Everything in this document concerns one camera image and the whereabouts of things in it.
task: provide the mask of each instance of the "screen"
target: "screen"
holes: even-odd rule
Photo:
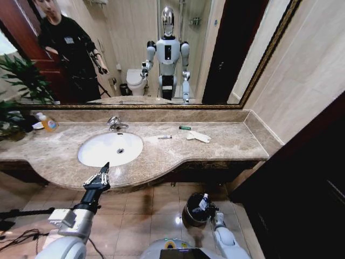
[[[191,249],[164,249],[160,259],[210,259],[199,248]]]

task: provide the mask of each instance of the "mirror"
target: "mirror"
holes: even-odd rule
[[[269,0],[232,2],[8,0],[0,11],[0,100],[244,103],[285,8],[273,19]],[[35,70],[28,59],[37,71],[23,79],[14,66]]]

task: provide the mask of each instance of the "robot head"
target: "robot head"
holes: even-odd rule
[[[162,12],[162,23],[164,36],[170,37],[174,30],[174,11],[171,7],[166,6]]]

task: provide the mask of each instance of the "faucet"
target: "faucet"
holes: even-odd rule
[[[107,125],[109,125],[109,130],[113,131],[113,130],[121,130],[124,128],[128,128],[129,126],[127,124],[121,123],[120,118],[119,117],[111,117],[108,122]]]

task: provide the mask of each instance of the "gold mirror frame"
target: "gold mirror frame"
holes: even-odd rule
[[[141,110],[141,109],[176,109],[176,110],[235,110],[243,109],[254,87],[259,81],[272,54],[277,48],[285,30],[292,17],[298,9],[302,0],[290,0],[239,104],[207,105],[207,104],[135,104],[135,105],[114,105],[114,104],[75,104],[75,105],[19,105],[20,110]]]

